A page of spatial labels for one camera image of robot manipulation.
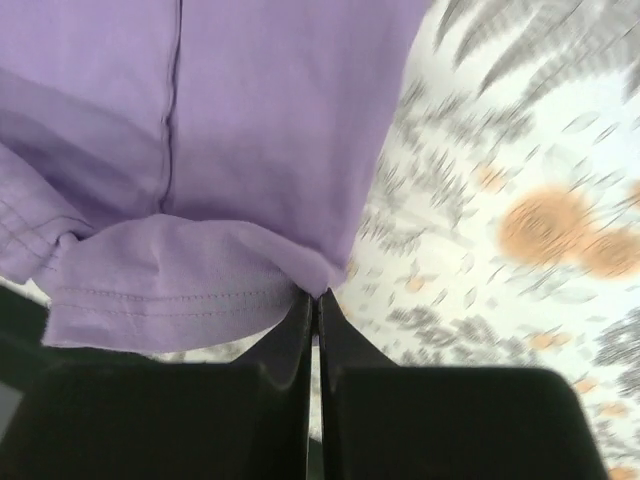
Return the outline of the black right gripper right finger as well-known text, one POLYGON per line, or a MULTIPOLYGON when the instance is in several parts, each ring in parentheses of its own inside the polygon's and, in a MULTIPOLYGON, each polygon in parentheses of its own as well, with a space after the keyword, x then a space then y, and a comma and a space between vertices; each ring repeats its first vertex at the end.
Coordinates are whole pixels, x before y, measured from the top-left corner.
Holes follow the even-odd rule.
POLYGON ((578 398, 553 371, 403 367, 317 303, 328 479, 604 479, 578 398))

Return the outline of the purple t shirt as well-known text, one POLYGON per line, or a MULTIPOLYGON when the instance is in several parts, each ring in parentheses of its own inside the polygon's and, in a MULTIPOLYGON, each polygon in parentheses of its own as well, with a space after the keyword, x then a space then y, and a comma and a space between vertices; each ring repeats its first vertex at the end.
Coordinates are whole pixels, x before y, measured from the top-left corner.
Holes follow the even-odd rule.
POLYGON ((52 347, 199 349, 340 283, 425 1, 5 1, 1 274, 52 347))

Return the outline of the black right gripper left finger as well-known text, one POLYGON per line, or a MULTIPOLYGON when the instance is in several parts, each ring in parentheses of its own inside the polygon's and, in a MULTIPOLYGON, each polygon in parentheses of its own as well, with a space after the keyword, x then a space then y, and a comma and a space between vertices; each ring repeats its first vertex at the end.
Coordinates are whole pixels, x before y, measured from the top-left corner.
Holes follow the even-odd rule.
POLYGON ((229 363, 46 370, 1 442, 5 479, 303 479, 313 302, 229 363))

